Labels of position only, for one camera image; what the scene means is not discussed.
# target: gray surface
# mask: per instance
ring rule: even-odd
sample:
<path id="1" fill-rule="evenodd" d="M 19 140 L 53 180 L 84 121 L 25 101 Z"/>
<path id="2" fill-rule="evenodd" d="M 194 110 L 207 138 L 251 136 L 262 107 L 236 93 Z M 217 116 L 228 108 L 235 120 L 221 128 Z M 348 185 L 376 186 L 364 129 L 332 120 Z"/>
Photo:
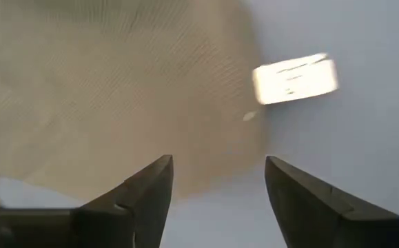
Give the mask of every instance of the gray surface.
<path id="1" fill-rule="evenodd" d="M 334 58 L 340 89 L 269 106 L 269 152 L 399 214 L 399 1 L 249 1 L 267 62 Z"/>

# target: blurry label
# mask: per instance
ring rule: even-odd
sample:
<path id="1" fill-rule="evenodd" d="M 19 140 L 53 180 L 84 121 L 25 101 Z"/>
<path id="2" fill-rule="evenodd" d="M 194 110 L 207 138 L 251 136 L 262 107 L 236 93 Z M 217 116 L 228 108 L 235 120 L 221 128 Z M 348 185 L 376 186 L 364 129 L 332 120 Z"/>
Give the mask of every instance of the blurry label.
<path id="1" fill-rule="evenodd" d="M 336 67 L 326 54 L 260 66 L 253 80 L 261 104 L 318 96 L 338 87 Z"/>

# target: beige fabric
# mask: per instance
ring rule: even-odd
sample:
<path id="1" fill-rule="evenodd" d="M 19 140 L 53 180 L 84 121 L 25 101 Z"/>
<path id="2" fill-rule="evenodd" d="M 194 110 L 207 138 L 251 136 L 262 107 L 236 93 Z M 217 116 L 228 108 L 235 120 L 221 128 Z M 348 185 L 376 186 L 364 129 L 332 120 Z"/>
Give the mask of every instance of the beige fabric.
<path id="1" fill-rule="evenodd" d="M 173 154 L 204 190 L 263 160 L 257 66 L 236 0 L 1 0 L 0 175 L 89 199 Z"/>

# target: tan cloth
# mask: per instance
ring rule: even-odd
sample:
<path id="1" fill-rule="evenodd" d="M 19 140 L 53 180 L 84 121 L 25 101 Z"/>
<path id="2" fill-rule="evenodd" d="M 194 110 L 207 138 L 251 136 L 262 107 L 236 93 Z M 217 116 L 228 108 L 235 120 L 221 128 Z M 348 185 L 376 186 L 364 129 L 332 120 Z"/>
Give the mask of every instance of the tan cloth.
<path id="1" fill-rule="evenodd" d="M 89 199 L 173 154 L 204 190 L 264 157 L 258 62 L 236 0 L 0 0 L 0 175 Z"/>

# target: white paper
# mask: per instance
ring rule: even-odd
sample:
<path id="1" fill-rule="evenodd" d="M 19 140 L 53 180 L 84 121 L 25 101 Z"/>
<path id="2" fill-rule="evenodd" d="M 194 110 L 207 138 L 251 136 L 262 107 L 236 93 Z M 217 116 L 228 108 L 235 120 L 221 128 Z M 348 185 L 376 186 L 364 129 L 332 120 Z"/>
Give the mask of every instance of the white paper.
<path id="1" fill-rule="evenodd" d="M 253 71 L 256 98 L 271 104 L 304 99 L 338 88 L 336 67 L 326 54 L 262 65 Z"/>

